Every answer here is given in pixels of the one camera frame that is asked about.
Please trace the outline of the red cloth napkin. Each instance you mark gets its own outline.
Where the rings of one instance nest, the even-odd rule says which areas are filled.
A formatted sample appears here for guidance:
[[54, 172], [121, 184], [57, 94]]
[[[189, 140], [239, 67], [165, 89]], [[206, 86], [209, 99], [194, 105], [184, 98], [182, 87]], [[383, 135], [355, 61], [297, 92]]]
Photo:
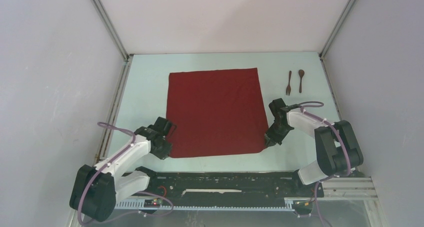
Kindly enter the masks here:
[[173, 72], [166, 118], [172, 158], [256, 154], [268, 130], [258, 70]]

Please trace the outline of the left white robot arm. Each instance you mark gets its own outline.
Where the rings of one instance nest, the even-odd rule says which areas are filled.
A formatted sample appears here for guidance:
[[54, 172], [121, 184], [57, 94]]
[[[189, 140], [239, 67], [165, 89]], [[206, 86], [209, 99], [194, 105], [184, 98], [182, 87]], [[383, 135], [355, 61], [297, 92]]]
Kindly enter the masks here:
[[146, 173], [135, 170], [124, 175], [142, 157], [152, 154], [160, 160], [168, 157], [172, 144], [166, 136], [172, 123], [140, 127], [136, 131], [118, 128], [105, 122], [100, 127], [120, 131], [129, 135], [129, 141], [94, 166], [83, 165], [76, 174], [69, 206], [76, 210], [81, 226], [104, 222], [114, 211], [117, 203], [138, 192], [153, 195], [158, 189], [158, 181]]

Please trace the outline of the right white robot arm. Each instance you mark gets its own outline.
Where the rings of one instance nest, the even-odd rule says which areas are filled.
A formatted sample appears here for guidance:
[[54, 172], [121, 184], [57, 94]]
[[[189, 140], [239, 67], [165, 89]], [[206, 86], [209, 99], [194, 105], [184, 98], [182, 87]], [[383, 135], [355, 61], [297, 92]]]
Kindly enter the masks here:
[[300, 130], [315, 142], [316, 160], [296, 170], [291, 181], [291, 191], [304, 196], [311, 184], [330, 177], [350, 174], [353, 168], [363, 164], [364, 156], [352, 125], [346, 120], [329, 122], [313, 115], [300, 105], [277, 106], [269, 104], [274, 121], [265, 132], [266, 147], [281, 145], [292, 130]]

